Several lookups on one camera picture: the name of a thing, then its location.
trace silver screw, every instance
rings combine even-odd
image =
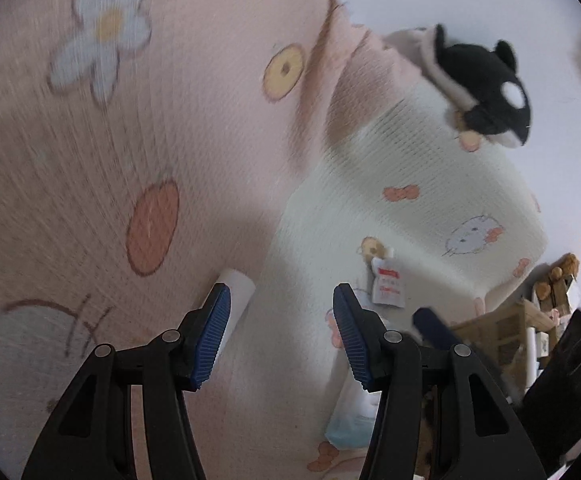
[[[402,335],[397,330],[386,330],[384,339],[389,343],[399,343],[402,340]]]
[[[94,354],[97,357],[106,357],[109,353],[110,353],[110,345],[99,345],[94,350]]]
[[[179,332],[177,330],[166,330],[162,334],[162,339],[167,343],[174,343],[179,339]]]
[[[469,347],[467,347],[466,345],[455,345],[455,353],[459,356],[459,357],[468,357],[469,355],[471,355],[471,349]]]

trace white cylinder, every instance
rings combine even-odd
[[[535,327],[526,329],[526,387],[530,388],[537,379],[537,347],[535,344]]]
[[[217,352],[219,357],[235,330],[237,321],[242,317],[248,302],[253,297],[254,283],[247,275],[235,269],[222,270],[216,283],[224,283],[230,289],[230,317],[228,318],[226,330],[224,330],[224,337],[221,338],[221,344]]]

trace black and white stuffed animal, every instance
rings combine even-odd
[[[531,106],[510,44],[499,41],[492,52],[474,44],[445,46],[437,25],[421,36],[421,54],[429,78],[463,112],[469,130],[508,148],[528,140]]]

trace hello kitty print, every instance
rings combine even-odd
[[[490,216],[475,216],[465,221],[446,240],[446,254],[477,254],[494,244],[504,228]]]

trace yellow flower center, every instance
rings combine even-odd
[[[95,37],[100,43],[114,40],[122,31],[124,23],[124,15],[117,7],[108,9],[97,20],[97,28],[95,29]]]

